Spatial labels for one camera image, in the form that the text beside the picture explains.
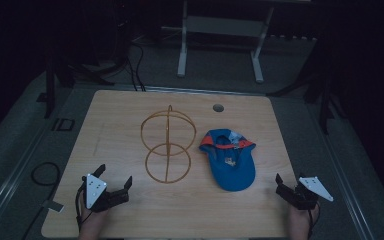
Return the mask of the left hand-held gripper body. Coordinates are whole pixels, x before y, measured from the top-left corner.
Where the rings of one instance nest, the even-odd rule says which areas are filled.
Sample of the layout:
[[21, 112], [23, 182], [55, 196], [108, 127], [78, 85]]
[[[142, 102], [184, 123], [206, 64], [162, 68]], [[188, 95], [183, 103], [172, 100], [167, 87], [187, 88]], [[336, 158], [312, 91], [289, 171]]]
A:
[[123, 192], [122, 189], [108, 192], [106, 182], [88, 174], [85, 177], [84, 206], [90, 211], [98, 213], [126, 203], [129, 201], [129, 193]]

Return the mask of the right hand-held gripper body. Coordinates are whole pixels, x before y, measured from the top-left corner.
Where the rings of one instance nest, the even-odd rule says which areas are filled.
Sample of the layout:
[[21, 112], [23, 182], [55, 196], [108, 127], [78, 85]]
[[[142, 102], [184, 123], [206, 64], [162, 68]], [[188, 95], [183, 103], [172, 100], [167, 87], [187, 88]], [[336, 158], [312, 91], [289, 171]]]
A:
[[299, 178], [298, 184], [294, 189], [284, 184], [282, 188], [276, 188], [276, 193], [299, 210], [314, 209], [319, 197], [330, 202], [334, 201], [333, 196], [327, 191], [317, 176]]

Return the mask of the blue and orange cap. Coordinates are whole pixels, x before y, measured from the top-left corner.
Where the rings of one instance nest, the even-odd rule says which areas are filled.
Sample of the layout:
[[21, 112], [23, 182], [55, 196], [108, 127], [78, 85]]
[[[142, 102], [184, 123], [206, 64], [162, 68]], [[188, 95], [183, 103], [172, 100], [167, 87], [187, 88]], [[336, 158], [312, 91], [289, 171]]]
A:
[[256, 144], [230, 129], [209, 130], [199, 145], [208, 157], [210, 169], [219, 187], [225, 191], [242, 191], [255, 180], [252, 151]]

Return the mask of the gold wire hat stand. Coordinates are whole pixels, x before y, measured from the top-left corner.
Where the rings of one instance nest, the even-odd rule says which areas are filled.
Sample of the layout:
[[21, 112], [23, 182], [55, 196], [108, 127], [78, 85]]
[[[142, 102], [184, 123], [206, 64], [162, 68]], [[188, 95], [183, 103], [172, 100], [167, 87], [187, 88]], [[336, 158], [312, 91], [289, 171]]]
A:
[[[162, 143], [156, 144], [155, 146], [150, 146], [146, 142], [145, 138], [145, 128], [147, 126], [147, 123], [150, 122], [153, 119], [157, 118], [164, 118], [164, 141]], [[179, 144], [175, 143], [171, 140], [172, 131], [171, 131], [171, 119], [180, 119], [183, 122], [185, 122], [191, 129], [192, 129], [192, 139], [189, 141], [188, 144]], [[185, 113], [175, 110], [172, 105], [169, 105], [166, 110], [160, 110], [156, 111], [152, 114], [150, 114], [147, 118], [143, 120], [143, 122], [140, 125], [140, 139], [142, 141], [142, 144], [145, 146], [145, 148], [148, 150], [148, 153], [145, 157], [145, 170], [148, 174], [148, 176], [153, 179], [154, 181], [158, 183], [163, 184], [172, 184], [179, 182], [180, 180], [183, 180], [187, 174], [190, 172], [191, 166], [192, 166], [192, 158], [189, 154], [189, 149], [193, 145], [195, 139], [197, 136], [197, 128], [193, 120]], [[165, 161], [165, 171], [164, 171], [164, 177], [162, 179], [157, 178], [150, 169], [149, 163], [150, 163], [150, 157], [155, 154], [159, 157], [162, 157]], [[175, 179], [169, 178], [169, 170], [170, 170], [170, 163], [173, 157], [179, 156], [185, 154], [187, 157], [187, 165], [186, 170], [184, 173], [182, 173], [179, 177]]]

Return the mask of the person's left hand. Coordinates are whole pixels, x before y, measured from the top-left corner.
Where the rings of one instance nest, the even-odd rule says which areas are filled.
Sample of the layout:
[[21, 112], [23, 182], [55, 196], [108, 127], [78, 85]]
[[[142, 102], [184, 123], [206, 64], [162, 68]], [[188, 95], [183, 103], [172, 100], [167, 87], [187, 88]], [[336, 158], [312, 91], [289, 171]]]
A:
[[106, 224], [109, 211], [92, 212], [87, 208], [81, 210], [82, 226], [78, 240], [99, 240], [100, 233]]

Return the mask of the person's right hand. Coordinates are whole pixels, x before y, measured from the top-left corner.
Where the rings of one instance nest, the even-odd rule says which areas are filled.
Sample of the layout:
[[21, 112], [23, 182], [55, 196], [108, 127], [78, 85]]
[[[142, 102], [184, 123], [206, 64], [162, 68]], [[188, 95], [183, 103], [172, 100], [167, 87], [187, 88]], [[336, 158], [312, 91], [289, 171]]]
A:
[[309, 240], [310, 233], [320, 215], [319, 206], [312, 210], [299, 210], [289, 206], [287, 231], [290, 240]]

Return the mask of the grey tape strip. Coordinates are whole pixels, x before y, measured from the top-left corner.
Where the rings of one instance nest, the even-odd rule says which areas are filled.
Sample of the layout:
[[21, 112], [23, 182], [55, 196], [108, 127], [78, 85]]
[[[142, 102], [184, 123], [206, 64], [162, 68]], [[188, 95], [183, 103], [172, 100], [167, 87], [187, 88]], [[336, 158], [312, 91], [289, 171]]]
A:
[[63, 209], [64, 209], [64, 206], [60, 203], [57, 203], [53, 200], [45, 200], [43, 203], [42, 203], [42, 206], [44, 208], [47, 208], [49, 210], [52, 210], [52, 211], [55, 211], [55, 212], [62, 212]]

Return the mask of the black metal stand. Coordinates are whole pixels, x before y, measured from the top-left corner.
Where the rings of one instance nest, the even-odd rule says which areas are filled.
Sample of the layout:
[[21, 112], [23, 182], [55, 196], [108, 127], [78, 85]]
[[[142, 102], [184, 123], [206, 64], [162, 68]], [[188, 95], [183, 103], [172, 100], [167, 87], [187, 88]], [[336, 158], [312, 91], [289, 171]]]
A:
[[71, 76], [71, 69], [84, 74], [87, 79], [92, 82], [104, 86], [113, 86], [112, 82], [104, 80], [97, 73], [87, 69], [82, 64], [63, 55], [57, 48], [50, 47], [46, 51], [46, 68], [45, 68], [45, 91], [38, 98], [38, 102], [46, 104], [44, 118], [48, 119], [55, 108], [55, 78], [58, 78], [64, 87], [73, 87], [74, 78]]
[[305, 103], [320, 100], [318, 125], [324, 134], [328, 133], [327, 120], [332, 116], [329, 103], [332, 96], [333, 82], [337, 70], [336, 55], [326, 40], [319, 38], [301, 68], [296, 80], [280, 90], [267, 93], [267, 96], [280, 97], [304, 85]]

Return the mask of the black rectangular floor bracket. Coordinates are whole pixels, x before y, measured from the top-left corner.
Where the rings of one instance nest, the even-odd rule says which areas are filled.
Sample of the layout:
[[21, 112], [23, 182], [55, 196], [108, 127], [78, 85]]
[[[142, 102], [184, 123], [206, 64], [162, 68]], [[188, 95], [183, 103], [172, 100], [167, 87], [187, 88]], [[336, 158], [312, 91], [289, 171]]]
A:
[[57, 118], [51, 128], [52, 131], [72, 131], [75, 126], [74, 119]]

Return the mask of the white metal desk frame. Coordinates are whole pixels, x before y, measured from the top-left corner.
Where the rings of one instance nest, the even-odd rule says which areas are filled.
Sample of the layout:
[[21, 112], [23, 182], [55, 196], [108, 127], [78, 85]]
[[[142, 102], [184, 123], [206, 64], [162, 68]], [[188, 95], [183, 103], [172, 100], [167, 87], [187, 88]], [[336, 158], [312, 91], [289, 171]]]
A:
[[263, 70], [260, 63], [260, 54], [268, 35], [268, 30], [273, 18], [275, 9], [283, 4], [309, 4], [311, 0], [220, 0], [223, 3], [255, 3], [263, 9], [262, 20], [239, 19], [235, 17], [215, 17], [193, 15], [190, 12], [190, 5], [193, 1], [201, 0], [179, 0], [182, 2], [181, 45], [177, 65], [177, 76], [183, 78], [186, 75], [188, 57], [188, 34], [202, 33], [215, 34], [221, 36], [251, 37], [257, 40], [255, 47], [250, 51], [250, 60], [256, 83], [264, 82]]

